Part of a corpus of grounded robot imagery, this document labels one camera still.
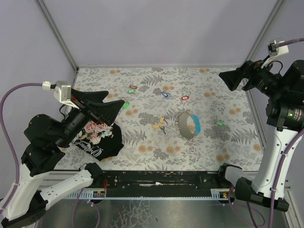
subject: white cable connector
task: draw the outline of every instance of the white cable connector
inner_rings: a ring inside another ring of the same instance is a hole
[[[51,82],[45,81],[45,82],[42,83],[42,89],[50,91],[51,90],[51,85],[52,85]]]

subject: silver key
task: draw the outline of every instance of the silver key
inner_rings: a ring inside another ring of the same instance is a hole
[[[164,132],[164,134],[166,134],[164,126],[161,126],[161,130]]]

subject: red key tag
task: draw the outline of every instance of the red key tag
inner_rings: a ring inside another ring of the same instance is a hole
[[[188,100],[189,99],[189,96],[182,96],[181,99],[184,101],[184,100]]]

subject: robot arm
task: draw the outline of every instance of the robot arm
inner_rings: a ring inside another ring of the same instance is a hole
[[[71,141],[90,121],[111,125],[123,100],[103,103],[107,91],[80,92],[71,89],[66,82],[59,81],[55,85],[43,83],[43,89],[54,89],[54,97],[61,103],[71,106],[67,118],[61,122],[39,114],[31,119],[24,131],[30,141],[21,157],[20,178],[18,187],[3,210],[2,225],[8,227],[24,227],[38,221],[51,206],[78,189],[100,183],[103,172],[96,163],[87,164],[85,169],[73,177],[48,188],[38,190],[41,182],[65,155],[58,147],[69,147]],[[3,207],[10,193],[0,202]]]
[[[269,97],[266,107],[269,125],[267,145],[257,175],[251,180],[240,167],[229,164],[220,168],[221,173],[235,186],[237,199],[272,207],[274,191],[274,208],[281,211],[287,211],[289,207],[284,200],[285,178],[294,150],[302,139],[300,132],[304,129],[304,60],[295,61],[284,76],[270,72],[271,62],[286,53],[287,46],[279,47],[275,53],[269,51],[264,60],[249,60],[235,71],[219,74],[231,91],[247,78],[243,90],[257,88]],[[290,143],[293,145],[286,153]]]

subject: yellow key tag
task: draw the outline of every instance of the yellow key tag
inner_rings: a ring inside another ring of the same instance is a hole
[[[152,125],[152,128],[153,128],[153,129],[160,129],[161,126],[160,126],[159,124],[153,124],[153,125]]]
[[[163,121],[165,120],[165,117],[164,116],[162,116],[161,118],[160,118],[160,124],[163,124]]]

